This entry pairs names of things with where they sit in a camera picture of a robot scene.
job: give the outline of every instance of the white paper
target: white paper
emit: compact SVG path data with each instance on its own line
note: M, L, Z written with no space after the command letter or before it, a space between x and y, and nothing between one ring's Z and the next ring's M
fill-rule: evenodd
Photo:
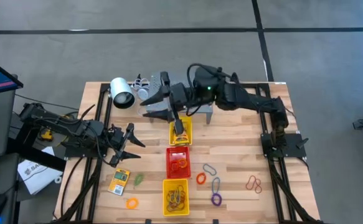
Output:
M54 150L52 149L52 147L46 147L42 150L42 152L54 156ZM28 160L25 160L22 163L18 164L18 173L21 176L22 180L27 179L24 183L31 195L37 194L44 187L49 185L55 178L62 175L61 171L47 168L45 166Z

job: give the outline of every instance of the yellow plastic container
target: yellow plastic container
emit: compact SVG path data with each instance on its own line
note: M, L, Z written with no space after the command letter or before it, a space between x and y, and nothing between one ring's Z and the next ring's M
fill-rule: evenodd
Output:
M169 206L169 198L171 195L174 195L174 192L184 192L181 193L181 199L178 199L182 201L182 198L184 196L184 204L179 203L177 206L180 210L173 210ZM181 215L189 215L189 199L188 199L188 180L187 179L166 179L163 180L163 215L164 216L181 216Z
M174 131L174 121L172 121L169 124L169 145L171 146L192 145L192 118L190 116L182 116L180 117L180 120L182 121L182 126L186 130L188 142L177 141L176 132Z

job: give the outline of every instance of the red bin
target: red bin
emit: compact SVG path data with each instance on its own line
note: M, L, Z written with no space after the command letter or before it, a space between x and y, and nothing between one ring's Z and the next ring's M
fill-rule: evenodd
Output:
M189 148L187 146L166 149L166 171L170 178L187 178L191 176Z

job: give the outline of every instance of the wooden tabletop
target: wooden tabletop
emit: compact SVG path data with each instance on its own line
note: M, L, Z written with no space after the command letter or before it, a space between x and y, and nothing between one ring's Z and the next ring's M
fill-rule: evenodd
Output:
M101 82L88 82L80 105L80 111L85 111L92 104L97 104ZM292 109L288 88L284 83L270 83L272 97L280 96L289 110ZM105 114L105 97L101 121ZM120 110L114 106L111 109L110 123L125 129L128 123L134 123L135 135L146 148L127 144L126 151L138 154L140 159L127 159L120 162L118 168L131 172L129 182L123 196L108 192L108 186L115 169L103 164L100 176L97 205L95 207L95 223L142 223L152 219L153 223L212 223L219 219L220 223L278 223L276 208L271 186L271 177L267 160L263 156L260 142L262 127L256 111L238 109L222 111L214 106L210 124L205 123L203 114L194 115L193 144L189 147L191 159L191 178L189 184L190 215L184 217L164 217L162 201L162 181L166 178L166 148L169 147L169 125L165 121L155 119L153 123L138 113L139 101L132 108ZM91 110L85 119L94 119L95 110ZM290 125L286 132L298 130L294 117L288 114ZM111 158L112 150L108 150L107 160ZM77 158L70 159L64 171L64 177L55 208L55 215L60 216L60 202L64 185L70 170ZM298 159L286 158L286 167L291 191L300 204L314 218L319 219L318 209L311 186L307 167ZM217 170L216 177L221 179L220 192L223 201L221 206L212 205L211 175L207 175L206 183L198 185L196 176L203 172L202 166L208 163ZM82 183L85 159L79 163L71 178L65 196L65 210L79 194ZM143 173L142 183L133 187L136 174ZM251 175L261 181L263 191L256 194L247 190L245 184ZM126 199L136 197L139 205L135 210L126 209ZM281 193L285 218L289 217L286 199ZM86 196L83 218L87 218L90 193Z

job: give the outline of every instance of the concrete floor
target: concrete floor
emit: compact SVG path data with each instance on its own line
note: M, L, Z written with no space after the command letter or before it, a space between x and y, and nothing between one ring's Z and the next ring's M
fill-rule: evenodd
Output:
M258 2L264 27L363 27L360 0ZM0 0L0 30L229 26L256 26L250 1ZM363 118L363 32L265 37L274 78L287 82L299 128L310 138L321 219L363 223L363 131L352 128ZM0 35L0 65L25 84L18 94L73 107L87 81L161 70L184 75L192 62L266 81L256 33ZM16 98L14 111L24 102ZM50 186L22 202L20 223L49 221L58 190Z

